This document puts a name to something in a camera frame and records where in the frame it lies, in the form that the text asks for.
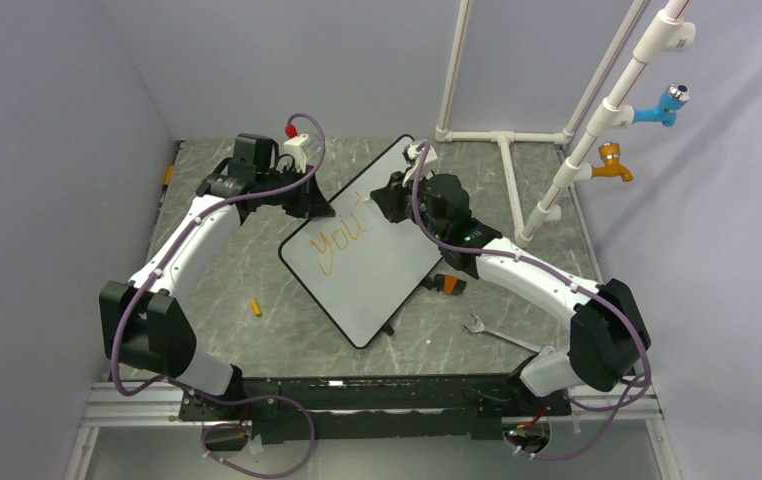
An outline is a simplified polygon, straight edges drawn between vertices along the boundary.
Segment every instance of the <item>pipe fitting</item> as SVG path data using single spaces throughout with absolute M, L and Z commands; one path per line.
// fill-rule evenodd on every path
M 440 127 L 437 127 L 434 129 L 434 140 L 437 140 L 438 142 L 451 142 L 452 141 L 452 131 L 449 129 L 442 130 Z

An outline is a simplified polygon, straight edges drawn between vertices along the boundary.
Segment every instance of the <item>gray wall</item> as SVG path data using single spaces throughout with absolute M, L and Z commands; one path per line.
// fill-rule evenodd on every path
M 635 180 L 583 184 L 581 200 L 604 273 L 632 285 L 651 329 L 686 478 L 762 478 L 762 2 L 697 1 L 685 18 L 694 46 L 647 68 L 628 103 L 671 81 L 693 100 L 672 129 L 611 131 Z
M 91 0 L 0 0 L 0 479 L 62 476 L 171 146 Z
M 560 132 L 629 6 L 472 0 L 452 130 Z
M 101 1 L 178 138 L 433 135 L 460 4 Z M 474 0 L 451 127 L 559 131 L 630 4 Z

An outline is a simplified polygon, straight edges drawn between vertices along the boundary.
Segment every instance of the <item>floor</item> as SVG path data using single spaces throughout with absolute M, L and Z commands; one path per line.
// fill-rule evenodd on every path
M 552 439 L 543 455 L 574 451 L 590 441 L 599 422 L 552 422 Z M 308 463 L 291 479 L 421 480 L 536 478 L 612 480 L 661 478 L 645 422 L 622 421 L 596 448 L 563 462 L 532 462 L 514 457 L 501 440 L 467 437 L 317 440 Z M 201 458 L 201 430 L 196 427 L 102 428 L 86 478 L 89 480 L 210 480 L 248 478 Z M 253 456 L 246 448 L 224 453 L 232 462 L 257 472 L 276 473 L 293 466 L 307 441 L 266 445 Z
M 333 195 L 381 153 L 393 138 L 329 139 L 318 181 Z M 198 183 L 230 156 L 232 139 L 183 142 L 150 252 L 155 252 L 187 212 Z M 438 172 L 460 177 L 474 215 L 506 235 L 513 232 L 499 149 L 490 143 L 436 146 Z M 514 144 L 512 156 L 524 215 L 550 185 L 559 160 L 554 145 Z M 594 278 L 578 213 L 569 194 L 558 201 L 563 218 L 538 230 L 527 249 L 569 273 Z M 510 372 L 529 353 L 461 328 L 470 312 L 488 326 L 540 345 L 566 344 L 566 332 L 537 307 L 496 285 L 468 280 L 458 297 L 417 289 L 392 319 L 396 333 L 353 348 L 280 262 L 278 245 L 301 222 L 279 208 L 249 217 L 202 275 L 185 313 L 211 354 L 240 366 L 247 376 L 345 376 Z M 452 272 L 440 264 L 439 272 Z M 250 308 L 257 299 L 263 311 Z M 124 369 L 126 378 L 147 372 Z

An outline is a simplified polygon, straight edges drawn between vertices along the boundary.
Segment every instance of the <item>black metal base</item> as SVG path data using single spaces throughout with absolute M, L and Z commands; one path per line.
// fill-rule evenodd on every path
M 569 403 L 556 392 L 519 401 L 519 391 L 505 374 L 340 378 L 246 378 L 248 397 L 278 394 L 311 410 L 317 439 L 354 439 L 469 435 L 502 438 L 502 417 L 566 416 Z M 219 418 L 198 399 L 184 395 L 181 421 L 237 421 Z M 281 402 L 255 402 L 248 414 L 264 444 L 307 438 L 301 412 Z

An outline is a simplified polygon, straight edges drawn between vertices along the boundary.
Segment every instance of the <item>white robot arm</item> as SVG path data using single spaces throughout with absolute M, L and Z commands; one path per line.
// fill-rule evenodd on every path
M 424 159 L 436 158 L 432 150 L 424 152 Z M 412 145 L 405 150 L 405 157 L 416 162 L 417 151 Z M 414 202 L 417 170 L 421 167 L 396 172 L 385 187 L 370 193 L 384 216 L 393 223 L 415 221 L 412 212 L 418 205 L 426 232 L 438 240 L 435 243 L 453 248 L 441 248 L 446 263 L 530 301 L 570 333 L 568 347 L 543 349 L 512 374 L 519 378 L 525 394 L 545 397 L 578 385 L 610 391 L 637 362 L 640 353 L 613 312 L 579 292 L 598 295 L 617 307 L 648 349 L 650 340 L 629 288 L 616 279 L 598 285 L 526 253 L 472 217 L 469 195 L 454 175 L 439 174 L 421 180 Z
M 159 252 L 127 283 L 108 282 L 99 297 L 105 353 L 111 358 L 116 329 L 135 293 L 142 298 L 127 320 L 120 362 L 176 379 L 227 400 L 243 397 L 242 371 L 198 346 L 183 313 L 190 294 L 213 255 L 260 205 L 279 205 L 297 218 L 333 216 L 314 178 L 283 193 L 227 205 L 226 199 L 283 189 L 304 176 L 310 155 L 307 135 L 285 143 L 295 163 L 278 169 L 278 144 L 271 138 L 237 136 L 232 158 L 222 161 L 196 191 L 189 212 Z M 201 212 L 209 213 L 203 218 Z M 183 238 L 180 245 L 176 240 Z M 156 279 L 148 282 L 150 276 Z

